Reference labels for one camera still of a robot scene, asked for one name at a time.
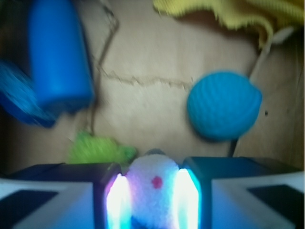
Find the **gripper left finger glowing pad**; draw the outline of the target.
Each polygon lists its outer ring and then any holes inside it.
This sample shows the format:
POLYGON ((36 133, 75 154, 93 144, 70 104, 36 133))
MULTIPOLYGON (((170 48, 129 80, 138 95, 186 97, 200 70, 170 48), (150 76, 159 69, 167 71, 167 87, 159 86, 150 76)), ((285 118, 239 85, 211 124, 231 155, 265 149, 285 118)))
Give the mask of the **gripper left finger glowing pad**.
POLYGON ((3 229, 128 229, 120 165, 42 164, 0 180, 3 229))

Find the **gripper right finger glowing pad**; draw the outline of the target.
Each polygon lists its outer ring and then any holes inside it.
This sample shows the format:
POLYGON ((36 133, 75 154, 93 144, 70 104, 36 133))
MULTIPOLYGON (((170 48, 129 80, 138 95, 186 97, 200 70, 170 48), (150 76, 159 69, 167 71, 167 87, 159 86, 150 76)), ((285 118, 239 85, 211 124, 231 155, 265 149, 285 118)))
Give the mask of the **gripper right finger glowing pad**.
POLYGON ((305 173, 270 158, 188 157, 176 212, 181 229, 302 229, 305 173))

